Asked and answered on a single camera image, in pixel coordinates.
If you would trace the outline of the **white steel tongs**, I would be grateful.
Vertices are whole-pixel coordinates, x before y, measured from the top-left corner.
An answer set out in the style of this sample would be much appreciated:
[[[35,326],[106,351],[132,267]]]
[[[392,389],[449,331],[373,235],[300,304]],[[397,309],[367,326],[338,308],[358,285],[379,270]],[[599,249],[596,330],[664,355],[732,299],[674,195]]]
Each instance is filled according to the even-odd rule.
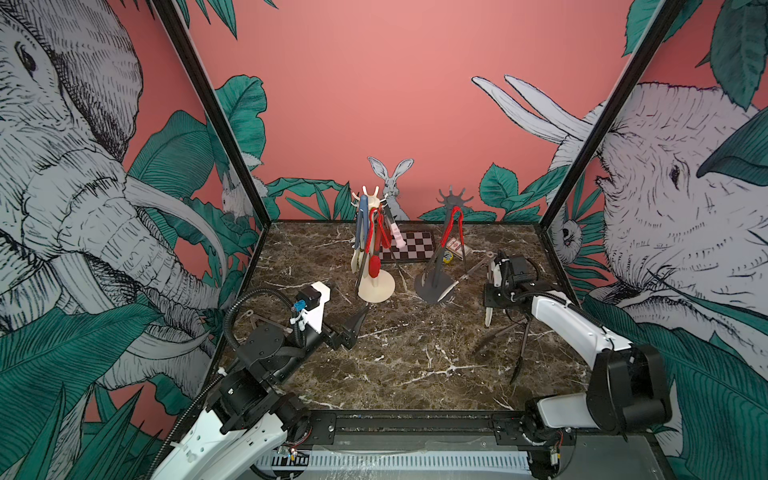
[[[480,270],[481,268],[488,268],[493,263],[493,260],[495,258],[495,254],[493,252],[486,253],[484,258],[480,260],[476,265],[474,265],[472,268],[470,268],[465,274],[459,277],[458,280],[453,281],[438,297],[438,302],[441,303],[443,300],[446,299],[446,297],[453,292],[453,290],[456,288],[456,286],[466,281],[470,278],[472,274],[474,274],[476,271]]]

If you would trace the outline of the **cream utensil rack stand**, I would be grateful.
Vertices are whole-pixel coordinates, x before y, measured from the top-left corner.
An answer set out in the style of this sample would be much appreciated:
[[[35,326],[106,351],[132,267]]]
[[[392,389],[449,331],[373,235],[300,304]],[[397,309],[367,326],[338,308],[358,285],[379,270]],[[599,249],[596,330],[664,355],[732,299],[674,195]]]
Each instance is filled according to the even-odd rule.
[[[391,235],[378,193],[378,187],[370,194],[363,186],[361,194],[352,194],[357,213],[351,268],[357,275],[359,298],[373,304],[388,300],[395,291],[395,280],[383,269],[379,256],[391,246]]]

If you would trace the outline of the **dark grey utensil rack stand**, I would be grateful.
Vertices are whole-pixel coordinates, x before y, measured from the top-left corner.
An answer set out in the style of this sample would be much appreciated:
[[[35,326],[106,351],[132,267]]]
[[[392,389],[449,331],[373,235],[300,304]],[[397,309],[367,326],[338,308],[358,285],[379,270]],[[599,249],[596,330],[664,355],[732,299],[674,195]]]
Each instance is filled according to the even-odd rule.
[[[463,210],[464,205],[469,200],[472,199],[472,197],[464,198],[464,194],[465,194],[465,189],[462,189],[460,193],[455,194],[453,192],[452,187],[449,187],[447,195],[445,195],[442,191],[439,191],[440,197],[438,198],[438,201],[445,207],[445,213],[446,213],[446,216],[443,222],[443,231],[444,231],[444,226],[446,224],[447,216],[449,215],[449,212],[451,211],[451,209],[454,206],[460,206]],[[433,277],[432,275],[430,275],[427,278],[426,283],[423,284],[422,283],[423,274],[427,269],[429,262],[427,263],[427,266],[425,267],[421,275],[415,279],[414,288],[417,295],[422,300],[424,300],[428,304],[434,305],[439,303],[438,297],[453,282],[453,280],[449,275],[443,272],[443,265],[444,265],[443,263],[442,267],[438,270],[437,277]]]

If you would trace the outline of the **red looped steel tongs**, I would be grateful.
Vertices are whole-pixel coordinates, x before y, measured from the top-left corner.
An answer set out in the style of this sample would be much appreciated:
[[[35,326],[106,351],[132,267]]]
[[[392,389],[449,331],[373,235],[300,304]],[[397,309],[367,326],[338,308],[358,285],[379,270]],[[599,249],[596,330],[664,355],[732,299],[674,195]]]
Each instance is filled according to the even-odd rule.
[[[437,277],[438,270],[443,265],[444,252],[446,250],[449,240],[452,238],[452,234],[456,233],[460,242],[460,246],[464,247],[464,213],[460,206],[454,206],[446,219],[443,235],[441,237],[439,248],[435,251],[431,261],[428,264],[427,269],[423,274],[422,283],[425,284],[427,278],[432,275]]]

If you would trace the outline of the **pink steel tongs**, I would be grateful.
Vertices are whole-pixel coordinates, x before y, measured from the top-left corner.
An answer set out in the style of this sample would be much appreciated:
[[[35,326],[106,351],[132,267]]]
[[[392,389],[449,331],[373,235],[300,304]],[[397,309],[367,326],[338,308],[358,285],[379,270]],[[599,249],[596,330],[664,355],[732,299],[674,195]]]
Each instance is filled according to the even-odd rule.
[[[389,229],[389,233],[391,236],[391,242],[392,244],[398,249],[398,250],[404,250],[407,246],[406,241],[404,240],[402,233],[400,232],[400,229],[394,219],[393,214],[391,213],[391,210],[388,206],[383,207],[384,212],[384,219],[385,223],[387,225],[387,228]]]

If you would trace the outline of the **red handled steel tongs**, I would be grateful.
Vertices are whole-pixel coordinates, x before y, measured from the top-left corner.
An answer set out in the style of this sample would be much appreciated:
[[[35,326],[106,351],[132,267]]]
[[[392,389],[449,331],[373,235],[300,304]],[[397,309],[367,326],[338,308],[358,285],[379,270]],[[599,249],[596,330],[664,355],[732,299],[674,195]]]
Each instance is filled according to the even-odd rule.
[[[372,238],[375,236],[377,208],[370,208],[365,222],[364,252],[368,254],[371,248]]]

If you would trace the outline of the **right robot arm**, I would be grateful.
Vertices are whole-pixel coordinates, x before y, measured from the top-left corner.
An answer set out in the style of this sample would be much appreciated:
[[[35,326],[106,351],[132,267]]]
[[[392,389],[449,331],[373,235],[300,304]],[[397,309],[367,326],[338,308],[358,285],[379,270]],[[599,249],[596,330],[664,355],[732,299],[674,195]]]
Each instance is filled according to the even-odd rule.
[[[590,368],[582,393],[527,402],[521,427],[532,443],[567,430],[625,434],[663,424],[673,416],[661,353],[610,330],[538,276],[523,256],[489,257],[484,303],[490,310],[518,308],[564,339]]]

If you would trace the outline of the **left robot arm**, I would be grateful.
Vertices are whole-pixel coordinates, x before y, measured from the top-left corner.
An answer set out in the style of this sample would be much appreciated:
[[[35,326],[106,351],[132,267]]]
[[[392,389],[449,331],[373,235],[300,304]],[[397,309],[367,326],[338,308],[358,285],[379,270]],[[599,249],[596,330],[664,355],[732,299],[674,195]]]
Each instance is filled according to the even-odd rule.
[[[352,349],[370,306],[364,304],[339,327],[324,323],[331,289],[315,282],[289,299],[274,288],[260,287],[238,298],[226,313],[223,337],[236,355],[198,395],[202,407],[177,442],[166,439],[146,476],[149,479],[236,479],[253,470],[270,478],[257,461],[272,452],[302,455],[317,440],[334,437],[333,428],[310,411],[285,383],[322,345]],[[276,298],[287,308],[287,325],[265,320],[245,341],[234,334],[244,304],[256,297]]]

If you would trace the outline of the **playing card box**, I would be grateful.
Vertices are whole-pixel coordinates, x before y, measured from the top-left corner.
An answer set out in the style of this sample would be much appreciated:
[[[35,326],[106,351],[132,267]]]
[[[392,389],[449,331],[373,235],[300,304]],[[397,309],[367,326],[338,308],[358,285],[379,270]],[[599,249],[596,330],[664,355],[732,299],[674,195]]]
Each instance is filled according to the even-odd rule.
[[[446,243],[446,249],[449,250],[454,256],[464,259],[468,254],[473,252],[473,249],[466,244],[462,243],[458,238],[451,238]]]

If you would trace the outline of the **chessboard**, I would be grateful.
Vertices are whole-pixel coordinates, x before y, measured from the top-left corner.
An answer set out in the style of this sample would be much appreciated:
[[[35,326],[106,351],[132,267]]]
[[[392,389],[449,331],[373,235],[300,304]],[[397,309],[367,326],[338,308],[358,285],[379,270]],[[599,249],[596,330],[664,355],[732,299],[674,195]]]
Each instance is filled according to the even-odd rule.
[[[382,263],[427,262],[435,252],[433,235],[429,231],[405,231],[401,233],[405,247],[398,249],[395,244],[378,252]]]

